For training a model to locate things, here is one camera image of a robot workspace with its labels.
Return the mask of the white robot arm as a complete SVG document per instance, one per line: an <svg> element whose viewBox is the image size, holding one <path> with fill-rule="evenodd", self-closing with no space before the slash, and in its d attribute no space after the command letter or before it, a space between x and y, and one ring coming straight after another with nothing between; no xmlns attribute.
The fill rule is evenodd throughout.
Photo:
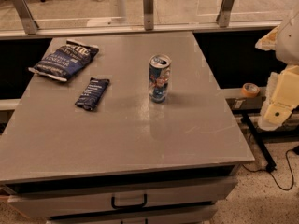
<svg viewBox="0 0 299 224"><path fill-rule="evenodd" d="M260 38L255 48L273 50L276 58L286 64L279 74L270 74L258 119L261 129L274 131L299 106L299 5L279 26Z"/></svg>

